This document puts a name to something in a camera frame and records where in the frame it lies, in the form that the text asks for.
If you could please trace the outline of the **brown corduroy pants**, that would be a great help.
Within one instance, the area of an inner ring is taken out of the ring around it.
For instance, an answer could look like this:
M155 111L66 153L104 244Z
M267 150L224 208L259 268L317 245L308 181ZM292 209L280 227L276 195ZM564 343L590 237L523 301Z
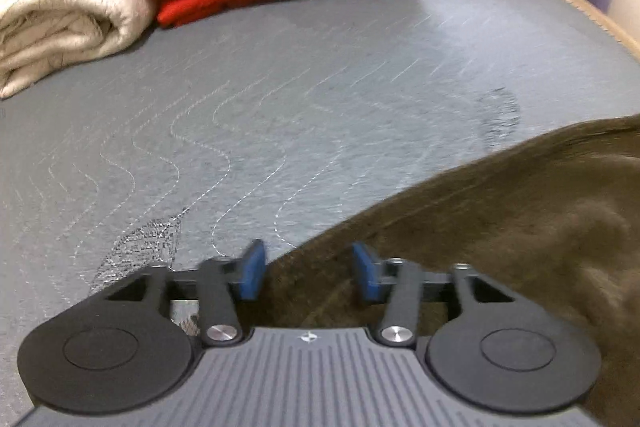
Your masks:
M343 327L357 300L350 247L431 271L457 262L590 332L603 365L586 402L608 426L639 421L639 119L573 124L357 213L269 265L246 325Z

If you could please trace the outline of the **grey quilted mattress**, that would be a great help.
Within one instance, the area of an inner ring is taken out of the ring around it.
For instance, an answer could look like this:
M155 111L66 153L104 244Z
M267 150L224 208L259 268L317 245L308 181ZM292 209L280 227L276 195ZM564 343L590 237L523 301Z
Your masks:
M288 253L441 171L639 108L566 0L288 0L152 28L1 104L1 421L38 323L153 260Z

